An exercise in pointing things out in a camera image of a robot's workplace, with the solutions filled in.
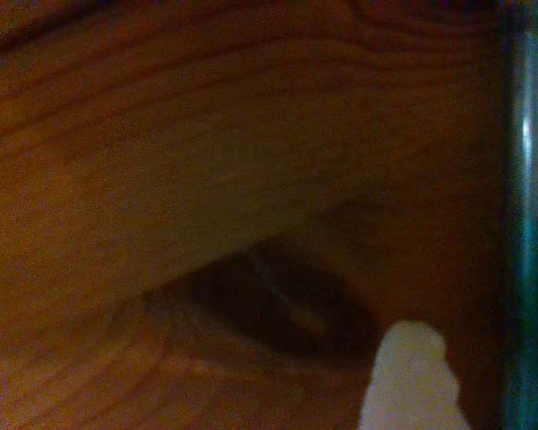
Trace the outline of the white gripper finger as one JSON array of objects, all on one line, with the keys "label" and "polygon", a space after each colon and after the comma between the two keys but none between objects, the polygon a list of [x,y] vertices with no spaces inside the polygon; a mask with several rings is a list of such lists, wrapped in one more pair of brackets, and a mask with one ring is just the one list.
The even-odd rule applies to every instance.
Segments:
[{"label": "white gripper finger", "polygon": [[438,331],[425,322],[397,322],[377,350],[360,428],[469,429],[459,392]]}]

